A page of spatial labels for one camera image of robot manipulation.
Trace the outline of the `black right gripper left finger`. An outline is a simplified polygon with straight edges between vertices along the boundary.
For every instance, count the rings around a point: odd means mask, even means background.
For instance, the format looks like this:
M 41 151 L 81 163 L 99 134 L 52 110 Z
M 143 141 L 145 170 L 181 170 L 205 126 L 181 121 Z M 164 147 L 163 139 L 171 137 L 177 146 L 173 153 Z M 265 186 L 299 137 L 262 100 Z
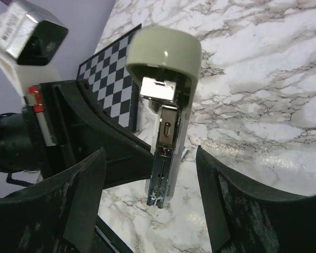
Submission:
M 106 172 L 103 148 L 0 198 L 0 252 L 90 252 Z

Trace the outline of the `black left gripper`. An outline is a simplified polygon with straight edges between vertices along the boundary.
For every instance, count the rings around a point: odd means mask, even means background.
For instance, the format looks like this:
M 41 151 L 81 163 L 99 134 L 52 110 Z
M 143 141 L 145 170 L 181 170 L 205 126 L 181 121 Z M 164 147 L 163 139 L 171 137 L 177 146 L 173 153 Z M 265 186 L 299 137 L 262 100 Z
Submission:
M 38 141 L 45 143 L 43 179 L 76 165 L 100 147 L 106 152 L 105 189 L 150 178 L 150 146 L 103 111 L 87 80 L 33 85 L 25 101 L 41 131 Z M 91 116 L 98 119 L 95 128 L 89 123 Z

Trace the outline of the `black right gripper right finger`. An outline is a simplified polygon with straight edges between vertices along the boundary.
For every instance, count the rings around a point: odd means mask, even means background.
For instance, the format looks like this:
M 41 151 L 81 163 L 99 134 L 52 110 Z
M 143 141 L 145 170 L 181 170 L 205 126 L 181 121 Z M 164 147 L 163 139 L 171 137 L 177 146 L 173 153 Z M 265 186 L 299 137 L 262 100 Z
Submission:
M 266 186 L 202 148 L 196 170 L 213 252 L 316 252 L 316 195 Z

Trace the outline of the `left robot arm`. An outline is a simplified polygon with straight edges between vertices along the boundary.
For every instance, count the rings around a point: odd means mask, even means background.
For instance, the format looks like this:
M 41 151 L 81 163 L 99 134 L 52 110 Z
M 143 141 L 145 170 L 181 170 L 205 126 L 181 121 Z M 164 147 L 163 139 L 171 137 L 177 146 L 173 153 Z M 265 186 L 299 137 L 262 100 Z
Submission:
M 99 149 L 106 153 L 106 188 L 148 179 L 150 146 L 116 123 L 86 80 L 31 86 L 21 113 L 0 115 L 0 172 L 64 171 Z

